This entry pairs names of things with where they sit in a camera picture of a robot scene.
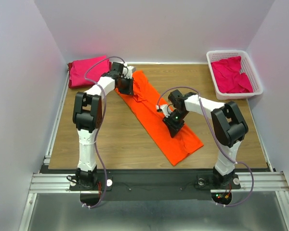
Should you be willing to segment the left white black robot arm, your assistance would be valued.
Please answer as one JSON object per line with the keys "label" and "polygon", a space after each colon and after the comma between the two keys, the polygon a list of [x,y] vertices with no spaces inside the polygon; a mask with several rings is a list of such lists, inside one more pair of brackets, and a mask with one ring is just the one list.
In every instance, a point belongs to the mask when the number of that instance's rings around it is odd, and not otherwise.
{"label": "left white black robot arm", "polygon": [[79,137],[79,162],[75,176],[70,178],[70,182],[88,190],[94,189],[98,182],[96,140],[106,109],[106,96],[113,90],[133,95],[132,75],[136,70],[134,66],[126,63],[113,62],[110,70],[95,81],[87,77],[94,67],[90,67],[84,74],[84,78],[93,83],[93,86],[76,94],[72,117]]}

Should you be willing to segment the orange t shirt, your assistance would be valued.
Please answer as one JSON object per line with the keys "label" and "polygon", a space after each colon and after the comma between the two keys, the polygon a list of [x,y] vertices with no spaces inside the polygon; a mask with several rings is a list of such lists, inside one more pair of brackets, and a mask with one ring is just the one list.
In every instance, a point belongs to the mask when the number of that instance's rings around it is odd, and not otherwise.
{"label": "orange t shirt", "polygon": [[163,123],[164,115],[157,112],[156,103],[160,94],[149,83],[143,71],[133,73],[134,95],[119,93],[149,136],[163,152],[169,162],[175,166],[186,157],[204,146],[197,135],[184,125],[180,132],[172,138]]}

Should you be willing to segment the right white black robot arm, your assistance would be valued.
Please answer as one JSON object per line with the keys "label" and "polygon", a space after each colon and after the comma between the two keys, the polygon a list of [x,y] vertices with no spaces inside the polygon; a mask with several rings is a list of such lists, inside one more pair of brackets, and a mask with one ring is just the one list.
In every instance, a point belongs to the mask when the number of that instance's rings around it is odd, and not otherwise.
{"label": "right white black robot arm", "polygon": [[184,118],[190,112],[203,115],[212,137],[219,149],[217,162],[213,168],[213,185],[222,188],[228,185],[235,175],[236,155],[249,127],[234,101],[227,103],[205,99],[194,90],[182,94],[178,88],[171,88],[168,100],[174,107],[157,102],[156,109],[164,114],[163,122],[170,136],[174,138],[184,126]]}

